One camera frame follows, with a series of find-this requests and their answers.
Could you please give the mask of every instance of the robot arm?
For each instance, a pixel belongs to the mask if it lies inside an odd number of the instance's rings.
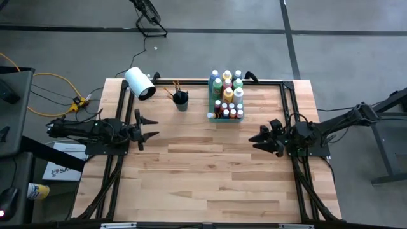
[[[141,125],[157,124],[157,121],[148,120],[140,116],[140,111],[134,111],[136,124],[124,124],[118,118],[105,118],[91,121],[68,121],[65,116],[57,118],[49,123],[47,134],[50,137],[83,137],[78,139],[80,143],[86,144],[86,154],[100,154],[92,152],[103,148],[117,148],[126,142],[138,142],[139,150],[143,150],[143,143],[159,132],[142,134]]]

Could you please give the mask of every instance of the yellow cable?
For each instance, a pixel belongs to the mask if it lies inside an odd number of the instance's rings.
[[[65,80],[65,81],[74,89],[74,91],[76,92],[76,94],[77,94],[79,97],[82,98],[82,95],[78,92],[78,90],[76,89],[76,87],[75,87],[67,78],[65,78],[65,77],[63,77],[63,76],[60,76],[60,75],[57,75],[57,74],[54,74],[54,73],[36,73],[36,74],[34,74],[34,76],[40,76],[40,75],[54,76],[54,77],[58,77],[58,78],[60,78],[60,79],[62,79],[62,80]]]
[[[21,71],[18,68],[18,66],[16,65],[16,63],[14,63],[14,61],[12,61],[10,58],[8,58],[5,54],[0,53],[0,55],[3,56],[6,60],[10,61],[10,63],[12,63],[14,65],[14,67],[17,69],[17,71],[19,71],[19,72]],[[65,80],[74,89],[74,91],[77,93],[77,95],[82,98],[81,94],[78,92],[76,87],[67,78],[65,78],[63,76],[60,76],[60,75],[57,75],[57,74],[53,74],[53,73],[36,73],[33,76],[39,76],[39,75],[54,76],[54,77],[58,77],[58,78],[60,78],[62,80]],[[35,110],[33,110],[33,108],[30,108],[28,106],[27,106],[27,109],[29,111],[33,112],[34,114],[44,116],[44,117],[49,117],[49,118],[55,118],[55,117],[59,117],[59,116],[62,116],[62,115],[66,115],[67,113],[72,111],[72,109],[69,108],[65,113],[62,113],[62,114],[44,114],[44,113],[40,113],[38,111],[35,111]]]

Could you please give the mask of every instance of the wooden table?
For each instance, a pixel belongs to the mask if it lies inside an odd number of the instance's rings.
[[[106,80],[100,102],[103,118],[115,116],[121,81]],[[294,85],[300,113],[310,121],[319,121],[311,83],[299,80]],[[300,222],[290,159],[254,149],[248,141],[258,133],[260,125],[275,118],[284,123],[279,88],[245,87],[245,119],[241,124],[209,123],[207,87],[181,88],[190,94],[185,113],[179,112],[167,98],[163,86],[157,86],[152,98],[135,100],[133,109],[138,108],[144,117],[160,122],[143,126],[142,131],[160,134],[148,140],[144,151],[139,151],[136,143],[130,144],[114,220]],[[105,162],[106,156],[95,156],[85,165],[72,216],[81,214],[100,190]],[[329,167],[320,158],[310,158],[310,167],[315,191],[340,218]],[[311,216],[309,198],[305,200]]]

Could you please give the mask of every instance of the gray floor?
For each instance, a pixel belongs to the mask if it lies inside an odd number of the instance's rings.
[[[155,0],[163,25],[172,28],[284,29],[278,0]],[[405,31],[403,0],[288,0],[292,29]],[[117,0],[13,0],[0,12],[0,22],[11,24],[133,27],[134,9]],[[374,103],[407,87],[407,37],[294,36],[301,78],[312,81],[318,108]],[[128,67],[142,50],[138,33],[0,31],[0,52],[19,66],[69,78],[82,94],[101,87],[105,78]],[[148,39],[147,52],[135,59],[145,73],[162,77],[202,78],[212,69],[252,71],[260,78],[292,79],[285,35],[170,34]],[[0,65],[9,65],[0,59]],[[34,83],[67,95],[63,82],[39,76]],[[69,102],[52,94],[53,99]],[[60,113],[35,95],[30,106]],[[91,104],[92,111],[97,104]],[[340,113],[319,113],[326,120]],[[44,124],[50,119],[28,113],[25,135],[52,141]],[[407,182],[373,187],[370,180],[385,175],[373,133],[353,127],[332,146],[336,190],[344,219],[354,223],[407,227]],[[43,202],[38,221],[65,218],[72,193]]]

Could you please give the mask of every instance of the black metal stand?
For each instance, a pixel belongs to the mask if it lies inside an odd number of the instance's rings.
[[[31,152],[36,158],[53,162],[79,172],[82,172],[85,166],[85,161],[41,144],[26,136],[22,136],[21,138],[20,151]]]
[[[158,23],[158,22],[155,22],[158,26],[160,26],[160,28],[164,31],[164,34],[156,34],[156,35],[148,35],[148,34],[146,34],[145,32],[144,32],[144,28],[141,28],[140,27],[140,22],[141,22],[141,19],[143,19],[144,18],[144,15],[141,15],[140,17],[139,17],[139,19],[137,19],[137,21],[136,21],[136,23],[135,23],[135,26],[139,29],[139,31],[142,33],[142,35],[145,37],[145,38],[159,38],[159,37],[167,37],[167,34],[168,34],[168,31],[160,24],[160,23]]]
[[[383,102],[377,104],[373,109],[378,112],[378,114],[381,117],[386,117],[386,116],[402,116],[406,117],[407,113],[386,113],[387,110],[390,108],[393,108],[394,106],[401,104],[404,106],[406,104],[407,100],[407,88],[404,90],[401,90],[399,92],[395,92],[390,95],[389,98],[384,100]],[[388,150],[385,149],[384,146],[384,141],[385,138],[380,133],[376,125],[371,126],[373,134],[375,135],[376,143],[378,146],[378,149],[380,151],[380,154],[383,158],[384,166],[386,167],[388,176],[383,176],[383,177],[378,177],[376,179],[373,179],[371,181],[371,184],[383,184],[383,183],[389,183],[389,182],[395,182],[395,181],[405,181],[407,180],[407,173],[401,172],[399,163],[397,161],[397,154],[398,152],[389,152]]]

